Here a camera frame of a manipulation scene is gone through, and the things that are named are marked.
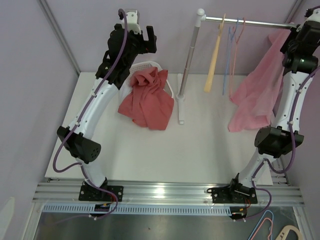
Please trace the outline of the coral red t shirt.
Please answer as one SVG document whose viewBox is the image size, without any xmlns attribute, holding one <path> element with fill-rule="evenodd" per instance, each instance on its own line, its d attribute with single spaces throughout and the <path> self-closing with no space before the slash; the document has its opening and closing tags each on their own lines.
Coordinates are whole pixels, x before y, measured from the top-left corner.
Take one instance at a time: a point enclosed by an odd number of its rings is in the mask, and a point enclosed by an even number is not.
<svg viewBox="0 0 320 240">
<path fill-rule="evenodd" d="M 166 130 L 174 99 L 164 90 L 168 71 L 150 67 L 136 71 L 130 78 L 132 92 L 119 105 L 118 113 L 150 130 Z"/>
</svg>

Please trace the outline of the pink wire hanger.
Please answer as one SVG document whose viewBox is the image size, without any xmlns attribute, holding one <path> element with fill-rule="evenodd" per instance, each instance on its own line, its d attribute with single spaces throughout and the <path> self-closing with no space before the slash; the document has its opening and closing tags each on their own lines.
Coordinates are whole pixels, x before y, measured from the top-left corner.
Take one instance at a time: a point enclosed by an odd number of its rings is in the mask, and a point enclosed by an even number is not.
<svg viewBox="0 0 320 240">
<path fill-rule="evenodd" d="M 242 29 L 239 32 L 238 36 L 236 36 L 237 33 L 237 28 L 239 25 L 239 21 L 237 21 L 236 27 L 232 29 L 233 33 L 230 36 L 230 44 L 231 44 L 231 52 L 230 54 L 233 53 L 233 61 L 230 62 L 229 64 L 229 88 L 228 88 L 228 96 L 231 98 L 233 94 L 233 87 L 234 87 L 234 75 L 235 75 L 235 69 L 236 69 L 236 63 L 237 63 L 237 54 L 238 54 L 238 45 L 240 42 L 240 39 L 242 37 L 242 34 L 245 30 L 246 27 L 246 19 L 242 19 Z"/>
</svg>

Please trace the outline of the light pink t shirt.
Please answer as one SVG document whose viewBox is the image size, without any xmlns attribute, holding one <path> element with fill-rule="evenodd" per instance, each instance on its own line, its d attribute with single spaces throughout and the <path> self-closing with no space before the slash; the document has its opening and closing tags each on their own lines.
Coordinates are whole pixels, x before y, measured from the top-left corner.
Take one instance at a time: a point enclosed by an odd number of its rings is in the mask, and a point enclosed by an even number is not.
<svg viewBox="0 0 320 240">
<path fill-rule="evenodd" d="M 270 33 L 270 48 L 256 68 L 230 97 L 237 109 L 228 124 L 229 132 L 260 129 L 270 125 L 273 109 L 282 87 L 284 54 L 281 48 L 290 35 L 288 29 Z"/>
</svg>

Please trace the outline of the blue wire hanger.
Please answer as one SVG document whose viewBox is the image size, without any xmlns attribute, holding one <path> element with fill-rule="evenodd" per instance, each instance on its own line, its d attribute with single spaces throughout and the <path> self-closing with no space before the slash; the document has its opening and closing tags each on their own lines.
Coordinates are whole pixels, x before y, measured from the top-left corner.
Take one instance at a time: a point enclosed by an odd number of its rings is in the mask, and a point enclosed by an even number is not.
<svg viewBox="0 0 320 240">
<path fill-rule="evenodd" d="M 233 53 L 231 54 L 231 35 L 233 34 L 233 28 L 236 27 L 236 24 L 233 27 L 228 28 L 228 35 L 227 35 L 227 47 L 226 47 L 226 63 L 225 63 L 225 69 L 223 73 L 223 87 L 222 87 L 222 94 L 228 94 L 229 97 L 229 80 L 230 80 L 230 63 L 233 61 Z"/>
</svg>

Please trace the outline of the beige wooden hanger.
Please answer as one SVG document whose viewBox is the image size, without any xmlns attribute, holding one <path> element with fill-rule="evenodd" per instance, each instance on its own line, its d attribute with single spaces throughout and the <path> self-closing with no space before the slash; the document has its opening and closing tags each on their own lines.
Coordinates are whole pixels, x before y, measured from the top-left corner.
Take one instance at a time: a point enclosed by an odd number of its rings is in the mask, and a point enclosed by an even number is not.
<svg viewBox="0 0 320 240">
<path fill-rule="evenodd" d="M 214 79 L 214 75 L 215 75 L 215 69 L 216 69 L 216 64 L 217 64 L 217 59 L 218 59 L 218 53 L 219 53 L 220 42 L 221 42 L 221 37 L 222 37 L 222 33 L 223 33 L 225 18 L 226 18 L 226 14 L 223 15 L 222 22 L 220 23 L 219 28 L 218 28 L 218 35 L 217 35 L 215 47 L 214 47 L 214 50 L 212 53 L 212 58 L 211 58 L 210 66 L 209 66 L 207 79 L 206 79 L 205 86 L 203 89 L 205 93 L 209 93 L 212 89 L 212 84 L 213 84 L 213 79 Z"/>
</svg>

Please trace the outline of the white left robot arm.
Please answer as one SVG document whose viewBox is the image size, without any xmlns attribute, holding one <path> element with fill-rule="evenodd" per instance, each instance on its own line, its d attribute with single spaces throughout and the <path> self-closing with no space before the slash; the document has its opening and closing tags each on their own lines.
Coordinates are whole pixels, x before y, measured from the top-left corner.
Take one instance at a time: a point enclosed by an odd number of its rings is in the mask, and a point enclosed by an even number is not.
<svg viewBox="0 0 320 240">
<path fill-rule="evenodd" d="M 107 197 L 107 178 L 102 173 L 97 157 L 101 145 L 92 140 L 96 126 L 112 98 L 130 75 L 130 68 L 138 55 L 157 51 L 154 28 L 146 27 L 148 39 L 117 23 L 107 40 L 108 49 L 95 74 L 90 95 L 72 122 L 57 129 L 61 140 L 58 150 L 66 149 L 81 167 L 85 181 L 92 186 L 90 195 L 97 201 Z"/>
</svg>

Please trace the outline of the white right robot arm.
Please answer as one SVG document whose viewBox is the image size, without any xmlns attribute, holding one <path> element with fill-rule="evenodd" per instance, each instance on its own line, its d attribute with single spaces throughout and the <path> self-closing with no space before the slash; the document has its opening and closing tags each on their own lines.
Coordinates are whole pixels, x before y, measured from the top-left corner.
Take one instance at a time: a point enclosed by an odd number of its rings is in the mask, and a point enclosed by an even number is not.
<svg viewBox="0 0 320 240">
<path fill-rule="evenodd" d="M 279 30 L 270 41 L 268 52 L 230 97 L 237 110 L 228 130 L 257 130 L 251 160 L 221 193 L 235 203 L 255 195 L 263 167 L 283 155 L 294 155 L 303 143 L 300 114 L 309 85 L 320 68 L 314 56 L 320 45 L 318 21 Z"/>
</svg>

